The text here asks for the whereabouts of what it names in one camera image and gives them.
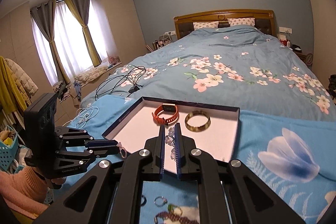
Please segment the left hand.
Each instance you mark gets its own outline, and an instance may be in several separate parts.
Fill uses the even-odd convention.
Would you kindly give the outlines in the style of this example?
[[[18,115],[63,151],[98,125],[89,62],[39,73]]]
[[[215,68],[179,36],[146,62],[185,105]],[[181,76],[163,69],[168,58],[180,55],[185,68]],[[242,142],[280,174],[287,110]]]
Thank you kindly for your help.
[[[61,178],[53,178],[53,179],[46,179],[46,183],[50,189],[60,189],[62,185],[66,182],[65,177]]]

